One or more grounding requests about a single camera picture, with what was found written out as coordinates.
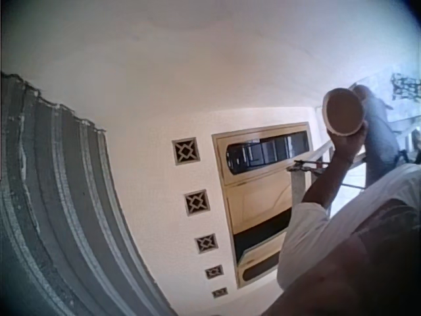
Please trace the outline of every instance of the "white shirt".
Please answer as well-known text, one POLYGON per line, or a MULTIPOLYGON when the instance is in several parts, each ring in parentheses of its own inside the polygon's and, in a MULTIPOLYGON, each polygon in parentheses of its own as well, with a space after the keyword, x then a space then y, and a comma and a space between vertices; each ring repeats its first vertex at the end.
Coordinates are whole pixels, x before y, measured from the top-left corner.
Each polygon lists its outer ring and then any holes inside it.
POLYGON ((415 209, 421 208, 421 166, 407 164, 389 172, 331 219, 316 203, 300 203, 293 207, 280 252, 279 285, 286 289, 391 199, 398 199, 415 209))

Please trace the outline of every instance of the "hand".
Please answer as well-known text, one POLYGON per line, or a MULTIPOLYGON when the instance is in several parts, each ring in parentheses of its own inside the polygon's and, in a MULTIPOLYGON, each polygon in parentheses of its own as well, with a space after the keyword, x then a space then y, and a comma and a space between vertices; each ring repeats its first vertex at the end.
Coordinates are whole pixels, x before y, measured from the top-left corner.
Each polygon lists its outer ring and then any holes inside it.
POLYGON ((330 139, 335 145, 335 156, 352 163, 357 153, 361 150, 367 136, 368 123, 364 121, 361 128, 350 136, 339 136, 328 130, 330 139))

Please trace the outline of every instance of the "white sleeve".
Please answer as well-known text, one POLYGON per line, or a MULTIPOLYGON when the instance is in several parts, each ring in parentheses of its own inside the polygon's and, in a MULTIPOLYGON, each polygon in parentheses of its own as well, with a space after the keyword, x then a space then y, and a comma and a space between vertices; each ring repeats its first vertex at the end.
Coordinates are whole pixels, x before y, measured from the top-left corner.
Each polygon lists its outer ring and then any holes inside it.
POLYGON ((315 264, 312 244, 328 221, 326 210, 317 203, 293 207, 278 263, 278 283, 283 289, 315 264))

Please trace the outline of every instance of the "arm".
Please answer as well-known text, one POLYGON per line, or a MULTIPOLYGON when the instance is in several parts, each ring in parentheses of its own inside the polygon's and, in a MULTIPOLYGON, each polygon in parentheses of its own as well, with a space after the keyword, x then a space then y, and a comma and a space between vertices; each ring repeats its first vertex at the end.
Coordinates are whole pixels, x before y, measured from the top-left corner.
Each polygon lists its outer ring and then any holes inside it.
POLYGON ((335 199, 339 187, 367 135, 367 123, 351 136, 338 136, 328 132, 335 145, 335 153, 328 168, 307 190, 303 203, 317 203, 327 209, 335 199))

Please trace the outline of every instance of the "ceiling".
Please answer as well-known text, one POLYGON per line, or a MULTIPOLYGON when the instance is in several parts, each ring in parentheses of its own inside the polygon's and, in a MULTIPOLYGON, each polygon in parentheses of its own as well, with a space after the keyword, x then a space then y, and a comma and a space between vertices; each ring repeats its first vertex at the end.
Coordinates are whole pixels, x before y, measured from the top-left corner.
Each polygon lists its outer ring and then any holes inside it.
POLYGON ((387 0, 13 1, 1 30, 3 71, 103 124, 317 107, 331 88, 415 61, 419 43, 387 0))

